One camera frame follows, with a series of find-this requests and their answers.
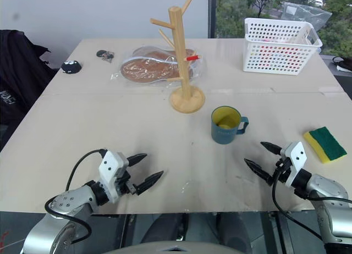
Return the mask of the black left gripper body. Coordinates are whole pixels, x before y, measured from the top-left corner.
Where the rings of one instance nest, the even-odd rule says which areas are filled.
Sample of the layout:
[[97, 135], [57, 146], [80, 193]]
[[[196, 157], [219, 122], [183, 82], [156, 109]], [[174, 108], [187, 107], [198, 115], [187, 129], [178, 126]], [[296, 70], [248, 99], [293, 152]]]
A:
[[118, 169], [115, 175], [114, 186], [118, 195], [137, 194], [136, 185], [130, 181], [130, 174], [125, 168]]

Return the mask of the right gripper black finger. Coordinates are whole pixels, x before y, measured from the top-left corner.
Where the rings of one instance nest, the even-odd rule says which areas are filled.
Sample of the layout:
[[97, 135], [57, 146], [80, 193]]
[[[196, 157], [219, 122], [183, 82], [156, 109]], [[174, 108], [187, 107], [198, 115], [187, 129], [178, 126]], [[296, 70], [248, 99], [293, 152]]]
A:
[[270, 142], [261, 141], [260, 144], [275, 155], [280, 155], [282, 148]]
[[267, 183], [268, 186], [272, 186], [273, 176], [271, 176], [269, 173], [264, 171], [257, 163], [255, 163], [247, 158], [244, 158], [244, 162], [257, 176], [259, 176], [261, 179], [263, 179]]

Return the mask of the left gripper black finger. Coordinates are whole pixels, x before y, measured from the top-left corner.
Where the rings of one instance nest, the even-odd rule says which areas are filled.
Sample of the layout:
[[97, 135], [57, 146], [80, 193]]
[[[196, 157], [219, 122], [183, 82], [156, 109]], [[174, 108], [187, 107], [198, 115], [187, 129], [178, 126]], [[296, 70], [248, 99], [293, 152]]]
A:
[[138, 153], [138, 154], [135, 154], [133, 156], [130, 156], [127, 158], [128, 160], [128, 166], [129, 167], [132, 167], [136, 164], [138, 164], [141, 160], [143, 160], [145, 157], [147, 156], [146, 153]]
[[136, 194], [141, 195], [146, 190], [151, 188], [160, 179], [163, 173], [164, 171], [162, 170], [147, 177], [141, 184], [136, 186]]

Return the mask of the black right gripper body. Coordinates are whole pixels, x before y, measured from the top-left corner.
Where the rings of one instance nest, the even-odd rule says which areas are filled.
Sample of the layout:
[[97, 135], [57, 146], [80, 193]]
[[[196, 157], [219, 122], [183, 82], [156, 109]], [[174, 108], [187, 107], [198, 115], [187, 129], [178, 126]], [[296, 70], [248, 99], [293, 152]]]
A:
[[289, 175], [291, 174], [290, 167], [292, 166], [290, 158], [279, 159], [276, 162], [276, 169], [274, 171], [274, 179], [277, 179], [281, 183], [286, 183]]

